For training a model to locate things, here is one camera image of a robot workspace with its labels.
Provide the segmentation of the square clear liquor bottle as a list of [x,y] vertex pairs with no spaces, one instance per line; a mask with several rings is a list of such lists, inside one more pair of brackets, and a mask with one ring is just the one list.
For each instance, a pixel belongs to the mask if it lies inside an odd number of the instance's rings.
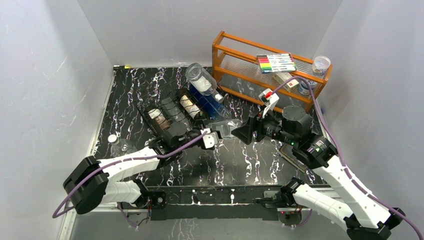
[[242,125],[240,119],[227,119],[218,122],[211,122],[206,125],[212,131],[219,132],[221,139],[234,139],[236,136],[232,134],[232,130],[239,128]]

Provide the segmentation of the dark olive wine bottle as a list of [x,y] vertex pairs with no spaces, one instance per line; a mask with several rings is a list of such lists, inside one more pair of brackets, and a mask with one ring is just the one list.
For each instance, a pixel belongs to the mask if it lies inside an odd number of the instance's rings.
[[188,115],[195,121],[206,120],[208,115],[197,104],[197,100],[186,87],[182,87],[176,92],[176,97]]

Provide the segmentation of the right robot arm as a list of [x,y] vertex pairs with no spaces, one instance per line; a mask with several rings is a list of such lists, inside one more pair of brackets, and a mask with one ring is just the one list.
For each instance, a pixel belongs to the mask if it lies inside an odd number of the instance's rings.
[[295,158],[321,176],[340,196],[340,200],[333,199],[292,178],[278,193],[260,199],[260,204],[311,208],[339,225],[352,240],[386,240],[402,222],[394,210],[357,188],[354,177],[346,174],[347,168],[340,162],[336,147],[312,132],[312,117],[302,107],[285,107],[281,120],[260,112],[231,133],[245,144],[269,137],[291,146]]

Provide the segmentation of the blue glass bottle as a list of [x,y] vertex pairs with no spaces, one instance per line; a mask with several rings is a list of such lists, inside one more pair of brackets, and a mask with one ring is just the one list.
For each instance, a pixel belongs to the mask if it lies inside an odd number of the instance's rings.
[[217,102],[211,95],[202,95],[193,85],[188,90],[212,122],[230,120],[232,118],[230,111],[222,103]]

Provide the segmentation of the round clear glass bottle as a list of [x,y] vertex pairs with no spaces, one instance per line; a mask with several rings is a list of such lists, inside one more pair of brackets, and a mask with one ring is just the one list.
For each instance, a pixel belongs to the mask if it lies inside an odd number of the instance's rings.
[[111,144],[110,153],[113,158],[132,154],[137,151],[136,147],[128,139],[119,138],[115,134],[109,135],[107,141]]

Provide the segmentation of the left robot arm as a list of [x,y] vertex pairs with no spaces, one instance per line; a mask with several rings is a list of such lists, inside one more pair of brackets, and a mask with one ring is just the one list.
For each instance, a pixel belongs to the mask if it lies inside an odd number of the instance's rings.
[[178,148],[173,151],[165,152],[151,144],[134,153],[114,158],[96,159],[92,155],[87,156],[65,179],[63,188],[67,196],[55,210],[53,217],[62,215],[60,209],[67,202],[72,203],[72,208],[79,215],[108,203],[129,203],[140,209],[150,201],[157,205],[159,194],[149,193],[139,180],[125,179],[162,168],[173,162],[187,148],[197,146],[212,150],[221,137],[218,130],[193,129],[187,137],[182,137]]

